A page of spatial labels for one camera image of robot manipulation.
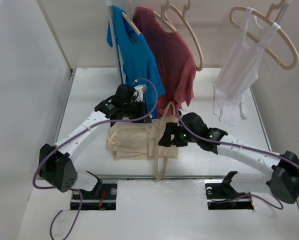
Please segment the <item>red t-shirt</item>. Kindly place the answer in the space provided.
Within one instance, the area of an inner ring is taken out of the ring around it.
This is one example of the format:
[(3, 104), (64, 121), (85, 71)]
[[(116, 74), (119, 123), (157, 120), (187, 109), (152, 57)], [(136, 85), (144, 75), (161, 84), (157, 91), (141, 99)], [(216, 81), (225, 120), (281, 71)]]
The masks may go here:
[(165, 88), (165, 94), (157, 101), (158, 117), (163, 115), (169, 102), (176, 107), (181, 107), (182, 103), (189, 106), (194, 98), (193, 85), (197, 70), (193, 53), (182, 35), (178, 31), (165, 31), (149, 7), (136, 7), (132, 21), (143, 33), (156, 59)]

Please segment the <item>wooden hanger under red shirt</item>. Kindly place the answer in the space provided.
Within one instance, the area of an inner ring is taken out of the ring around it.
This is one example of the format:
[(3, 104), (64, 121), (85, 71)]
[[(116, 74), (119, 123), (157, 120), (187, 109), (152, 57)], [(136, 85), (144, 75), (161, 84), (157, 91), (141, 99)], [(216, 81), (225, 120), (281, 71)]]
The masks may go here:
[(171, 32), (176, 32), (177, 29), (174, 27), (174, 25), (168, 20), (166, 17), (166, 13), (163, 11), (161, 14), (157, 13), (156, 11), (152, 11), (151, 14), (159, 20), (161, 23), (163, 23)]

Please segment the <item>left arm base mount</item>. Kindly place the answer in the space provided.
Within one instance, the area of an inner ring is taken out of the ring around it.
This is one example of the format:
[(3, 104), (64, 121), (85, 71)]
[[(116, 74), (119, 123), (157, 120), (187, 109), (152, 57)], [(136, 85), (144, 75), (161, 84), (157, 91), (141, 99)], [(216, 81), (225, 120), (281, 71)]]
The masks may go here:
[(117, 183), (103, 183), (97, 196), (81, 190), (83, 211), (114, 211), (117, 202)]

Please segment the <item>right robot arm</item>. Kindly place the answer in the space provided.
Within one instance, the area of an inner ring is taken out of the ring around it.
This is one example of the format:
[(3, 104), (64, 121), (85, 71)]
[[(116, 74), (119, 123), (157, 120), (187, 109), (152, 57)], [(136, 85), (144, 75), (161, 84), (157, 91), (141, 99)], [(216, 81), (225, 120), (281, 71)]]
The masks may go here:
[(168, 122), (158, 141), (162, 147), (186, 147), (188, 143), (258, 171), (255, 174), (230, 171), (222, 182), (207, 183), (209, 200), (222, 204), (252, 192), (270, 194), (287, 204), (294, 204), (299, 198), (299, 158), (291, 151), (275, 153), (248, 146), (224, 130), (207, 127), (194, 112), (181, 116), (178, 122)]

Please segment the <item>white clothes rack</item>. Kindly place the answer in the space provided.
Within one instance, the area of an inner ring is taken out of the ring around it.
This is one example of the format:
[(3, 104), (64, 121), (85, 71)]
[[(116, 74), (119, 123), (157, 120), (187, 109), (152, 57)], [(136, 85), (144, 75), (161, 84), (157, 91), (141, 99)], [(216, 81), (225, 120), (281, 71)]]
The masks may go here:
[[(190, 7), (191, 7), (190, 4), (185, 4), (184, 7), (183, 7), (183, 10), (178, 10), (174, 5), (170, 4), (169, 2), (166, 2), (161, 7), (161, 12), (164, 11), (166, 13), (166, 11), (168, 9), (173, 10), (179, 16), (179, 18), (182, 20), (184, 25), (187, 26), (188, 31), (191, 32), (192, 27), (189, 26), (189, 23), (186, 20), (186, 13), (190, 9)], [(247, 8), (248, 7), (237, 7), (236, 6), (236, 7), (233, 8), (233, 11), (242, 11), (245, 14), (245, 11), (246, 11)], [(109, 17), (109, 23), (108, 23), (108, 29), (107, 29), (107, 43), (110, 47), (115, 47), (116, 48), (117, 65), (118, 65), (117, 67), (118, 67), (119, 75), (126, 77), (126, 75), (123, 71), (123, 59), (122, 59), (122, 56), (121, 56), (120, 48), (119, 48), (119, 46), (116, 42), (117, 36), (116, 36), (116, 33), (115, 33), (115, 28), (114, 28), (113, 5), (111, 5), (109, 7), (109, 14), (110, 14), (110, 17)], [(252, 14), (256, 16), (258, 24), (263, 28), (267, 28), (269, 26), (272, 26), (274, 23), (276, 23), (276, 22), (270, 21), (267, 16), (262, 15), (260, 12), (256, 11), (255, 9), (252, 12)], [(158, 19), (156, 19), (156, 21), (160, 24), (160, 26), (165, 31), (171, 32)], [(239, 30), (239, 27), (240, 27), (241, 23), (236, 23), (235, 24), (235, 26), (238, 28), (238, 30)], [(264, 53), (269, 54), (285, 70), (293, 69), (299, 61), (299, 55), (298, 55), (298, 52), (297, 52), (294, 44), (292, 43), (290, 38), (286, 35), (286, 33), (281, 28), (276, 32), (275, 36), (271, 40), (268, 47), (265, 48)], [(196, 65), (196, 73), (203, 69), (203, 63), (202, 62), (195, 62), (195, 65)], [(133, 85), (128, 85), (128, 86), (133, 87), (134, 85), (139, 85), (141, 80), (149, 81), (148, 79), (145, 79), (145, 78), (138, 78), (138, 79), (134, 80)], [(242, 107), (243, 107), (243, 99), (245, 97), (245, 94), (246, 93), (244, 93), (244, 95), (242, 97), (241, 103), (239, 105), (239, 109), (242, 109)], [(158, 107), (157, 107), (158, 99), (159, 99), (159, 97), (156, 98), (155, 104), (152, 107), (152, 109), (150, 110), (152, 112), (149, 115), (150, 120), (158, 118)]]

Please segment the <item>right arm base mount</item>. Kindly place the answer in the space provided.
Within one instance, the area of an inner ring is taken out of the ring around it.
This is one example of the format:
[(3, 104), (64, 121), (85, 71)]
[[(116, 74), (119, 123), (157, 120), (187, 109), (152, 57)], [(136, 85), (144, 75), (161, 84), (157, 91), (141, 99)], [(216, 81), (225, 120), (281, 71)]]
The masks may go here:
[(254, 210), (253, 201), (244, 192), (237, 192), (230, 185), (237, 171), (230, 171), (222, 182), (205, 183), (209, 210)]

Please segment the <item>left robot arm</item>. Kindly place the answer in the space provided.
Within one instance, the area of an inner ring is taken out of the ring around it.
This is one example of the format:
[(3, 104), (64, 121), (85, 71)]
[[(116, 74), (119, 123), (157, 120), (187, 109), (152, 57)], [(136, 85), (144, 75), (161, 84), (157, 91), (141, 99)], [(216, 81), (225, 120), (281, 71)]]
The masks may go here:
[(145, 84), (120, 84), (115, 94), (101, 101), (72, 133), (54, 145), (46, 143), (41, 147), (36, 176), (62, 193), (83, 190), (89, 198), (97, 198), (103, 181), (89, 171), (76, 171), (75, 161), (110, 125), (151, 122), (152, 112), (147, 110), (144, 97), (146, 91)]

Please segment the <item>beige trousers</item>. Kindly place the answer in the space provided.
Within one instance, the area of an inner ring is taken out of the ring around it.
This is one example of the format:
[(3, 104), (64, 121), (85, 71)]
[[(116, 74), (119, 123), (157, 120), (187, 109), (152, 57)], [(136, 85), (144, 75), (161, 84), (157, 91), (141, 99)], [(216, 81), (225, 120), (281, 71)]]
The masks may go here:
[(159, 158), (176, 159), (179, 155), (177, 147), (158, 145), (158, 141), (164, 134), (166, 123), (176, 121), (175, 117), (169, 116), (164, 120), (155, 119), (151, 123), (117, 122), (109, 129), (106, 149), (112, 153), (115, 160), (153, 159), (156, 153)]

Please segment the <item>white tank top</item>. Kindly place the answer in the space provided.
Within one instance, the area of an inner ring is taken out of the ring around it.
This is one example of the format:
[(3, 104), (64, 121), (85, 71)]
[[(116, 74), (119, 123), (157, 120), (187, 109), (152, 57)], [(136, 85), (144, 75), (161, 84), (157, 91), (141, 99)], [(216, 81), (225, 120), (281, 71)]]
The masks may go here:
[(245, 10), (239, 32), (214, 83), (213, 114), (235, 126), (243, 95), (258, 79), (259, 64), (266, 47), (281, 28), (274, 23), (262, 27), (253, 8)]

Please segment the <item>blue t-shirt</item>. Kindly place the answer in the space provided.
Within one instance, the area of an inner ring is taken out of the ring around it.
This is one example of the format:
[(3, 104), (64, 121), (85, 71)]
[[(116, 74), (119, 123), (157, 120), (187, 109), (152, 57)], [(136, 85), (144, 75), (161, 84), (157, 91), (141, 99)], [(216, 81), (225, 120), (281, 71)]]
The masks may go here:
[(139, 83), (147, 86), (147, 91), (143, 97), (146, 101), (146, 108), (150, 111), (156, 103), (156, 99), (166, 93), (156, 58), (150, 50), (144, 35), (141, 33), (137, 36), (123, 18), (122, 12), (124, 11), (114, 5), (112, 12), (116, 43), (119, 46), (123, 71), (126, 76), (125, 83), (131, 86), (136, 79), (145, 78), (148, 80), (141, 80)]

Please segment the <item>wooden hanger under blue shirt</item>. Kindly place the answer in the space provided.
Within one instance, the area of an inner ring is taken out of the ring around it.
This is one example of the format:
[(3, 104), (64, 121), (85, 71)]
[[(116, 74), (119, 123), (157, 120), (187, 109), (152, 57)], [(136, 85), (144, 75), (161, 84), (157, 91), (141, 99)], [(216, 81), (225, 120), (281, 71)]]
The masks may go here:
[(128, 0), (126, 4), (126, 12), (122, 12), (122, 17), (127, 21), (127, 23), (130, 25), (130, 27), (133, 29), (133, 31), (136, 33), (137, 36), (141, 34), (139, 29), (136, 27), (136, 25), (133, 23), (130, 17), (130, 12), (132, 10), (132, 1)]

